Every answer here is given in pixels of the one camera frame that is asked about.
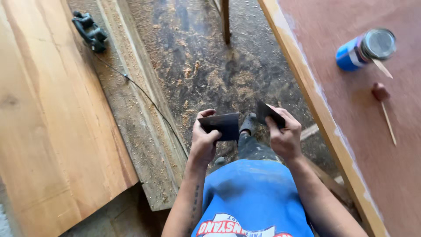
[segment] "paint can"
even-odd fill
[[[396,38],[388,29],[371,29],[338,48],[336,63],[345,71],[355,71],[372,62],[386,60],[396,51]]]

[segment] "workshop floor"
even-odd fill
[[[282,106],[303,129],[314,124],[266,18],[256,1],[230,0],[231,46],[209,0],[128,0],[178,129],[189,150],[198,111],[255,111],[255,98]],[[268,143],[261,128],[257,137]],[[332,177],[338,170],[319,133],[302,143],[305,154]],[[220,143],[217,157],[233,161],[235,142]]]

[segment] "wood slab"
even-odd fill
[[[181,184],[187,151],[126,0],[67,2],[72,11],[88,12],[107,32],[105,52],[94,56],[76,35],[80,50],[98,74],[151,209],[171,208]],[[100,59],[126,73],[145,93]],[[180,141],[147,96],[171,124]]]
[[[0,3],[0,199],[15,236],[58,236],[138,182],[68,11]]]
[[[416,0],[259,0],[342,172],[371,236],[421,232],[421,2]],[[371,28],[390,29],[397,52],[356,72],[335,62],[342,44]],[[393,145],[381,105],[370,92],[386,85]]]

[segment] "power cord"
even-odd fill
[[[156,110],[158,111],[158,113],[162,116],[162,118],[164,119],[165,122],[167,122],[167,124],[170,126],[171,131],[173,132],[173,134],[175,135],[175,137],[177,138],[177,141],[179,142],[179,144],[181,145],[181,147],[183,147],[183,143],[181,143],[181,140],[179,139],[179,137],[177,136],[176,132],[173,129],[173,126],[171,126],[170,122],[168,122],[167,118],[161,113],[161,111],[159,110],[158,106],[155,104],[155,102],[153,102],[153,100],[149,97],[149,95],[136,83],[134,82],[132,79],[130,79],[127,74],[123,74],[120,71],[118,71],[117,69],[115,69],[114,67],[112,67],[110,64],[108,64],[106,61],[104,61],[103,59],[101,59],[100,57],[98,57],[95,53],[92,52],[92,54],[102,63],[104,63],[107,67],[113,69],[114,71],[116,71],[118,74],[122,75],[123,77],[125,77],[127,80],[129,80],[131,83],[133,83],[137,88],[139,88],[143,94],[149,99],[149,101],[153,104],[153,106],[156,108]]]

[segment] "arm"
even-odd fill
[[[198,113],[197,118],[213,115],[214,109]],[[216,140],[222,134],[216,130],[207,134],[196,119],[193,125],[193,139],[184,171],[183,181],[173,208],[168,215],[162,237],[190,236],[202,217],[203,185],[206,168],[215,156]]]
[[[284,158],[290,169],[301,202],[316,231],[321,236],[366,237],[361,226],[306,162],[300,146],[301,124],[287,110],[271,108],[285,119],[285,128],[279,130],[272,118],[266,117],[270,129],[270,146]]]

